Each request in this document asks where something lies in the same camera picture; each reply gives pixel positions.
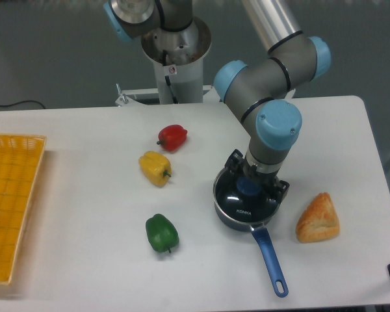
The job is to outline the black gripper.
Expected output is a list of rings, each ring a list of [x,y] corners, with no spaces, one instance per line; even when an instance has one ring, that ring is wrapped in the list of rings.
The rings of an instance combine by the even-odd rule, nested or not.
[[[277,179],[279,167],[263,166],[261,163],[250,164],[243,154],[235,149],[224,165],[230,174],[240,177],[240,192],[243,195],[258,195],[261,191],[270,195],[270,198],[281,203],[289,190],[290,184]]]

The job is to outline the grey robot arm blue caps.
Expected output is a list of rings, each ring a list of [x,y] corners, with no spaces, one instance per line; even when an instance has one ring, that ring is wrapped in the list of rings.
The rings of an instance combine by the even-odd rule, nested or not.
[[[226,166],[280,202],[289,186],[277,174],[302,126],[299,110],[284,97],[324,74],[331,53],[322,39],[304,36],[284,1],[244,1],[243,6],[268,57],[254,68],[229,62],[214,78],[220,99],[250,136],[246,154],[232,155]],[[162,104],[202,100],[211,33],[193,14],[191,1],[107,1],[104,9],[119,38],[140,39]]]

